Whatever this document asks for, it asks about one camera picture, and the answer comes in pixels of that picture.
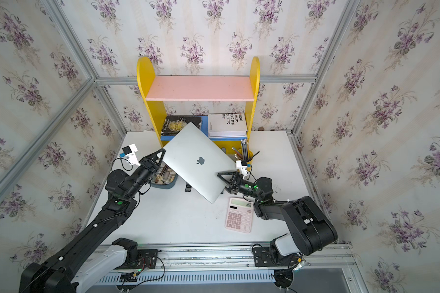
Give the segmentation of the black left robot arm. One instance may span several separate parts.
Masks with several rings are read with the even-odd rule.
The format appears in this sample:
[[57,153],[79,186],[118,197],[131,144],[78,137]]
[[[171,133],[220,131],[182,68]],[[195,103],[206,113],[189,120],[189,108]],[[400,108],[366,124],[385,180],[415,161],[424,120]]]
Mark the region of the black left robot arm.
[[88,261],[99,245],[123,225],[138,206],[134,198],[151,183],[161,167],[165,149],[142,157],[137,169],[128,174],[121,169],[110,172],[105,189],[108,200],[96,218],[63,249],[42,264],[33,262],[22,273],[21,293],[85,293],[107,273],[124,264],[134,263],[138,244],[119,238],[102,256]]

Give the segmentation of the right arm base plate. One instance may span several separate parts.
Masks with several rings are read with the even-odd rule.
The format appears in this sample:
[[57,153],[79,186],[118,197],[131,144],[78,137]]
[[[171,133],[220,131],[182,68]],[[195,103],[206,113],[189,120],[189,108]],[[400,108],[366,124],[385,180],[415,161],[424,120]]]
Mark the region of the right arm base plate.
[[300,253],[282,256],[275,248],[264,247],[260,244],[252,245],[251,252],[255,267],[294,268],[303,260]]

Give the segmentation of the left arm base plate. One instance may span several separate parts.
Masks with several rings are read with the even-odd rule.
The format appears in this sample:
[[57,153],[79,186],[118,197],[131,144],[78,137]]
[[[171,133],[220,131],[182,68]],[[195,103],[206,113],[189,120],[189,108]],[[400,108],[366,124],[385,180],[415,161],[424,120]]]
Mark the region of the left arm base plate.
[[157,249],[139,249],[138,252],[129,256],[123,265],[116,267],[119,269],[154,269],[157,262],[159,250]]

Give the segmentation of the silver laptop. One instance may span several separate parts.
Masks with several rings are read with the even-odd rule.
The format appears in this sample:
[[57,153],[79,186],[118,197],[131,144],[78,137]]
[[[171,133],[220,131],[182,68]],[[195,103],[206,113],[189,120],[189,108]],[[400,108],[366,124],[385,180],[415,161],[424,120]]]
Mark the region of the silver laptop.
[[226,187],[217,174],[236,171],[234,161],[193,123],[188,123],[163,149],[163,162],[210,203]]

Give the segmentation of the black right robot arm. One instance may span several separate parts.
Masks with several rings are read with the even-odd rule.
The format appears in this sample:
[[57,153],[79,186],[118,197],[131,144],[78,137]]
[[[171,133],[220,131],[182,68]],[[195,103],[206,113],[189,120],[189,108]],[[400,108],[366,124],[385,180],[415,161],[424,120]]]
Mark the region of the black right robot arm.
[[275,256],[295,253],[309,256],[338,240],[337,230],[311,197],[275,200],[272,179],[268,177],[250,182],[237,171],[219,172],[217,177],[226,184],[228,193],[252,197],[257,217],[286,223],[288,233],[270,242],[271,253]]

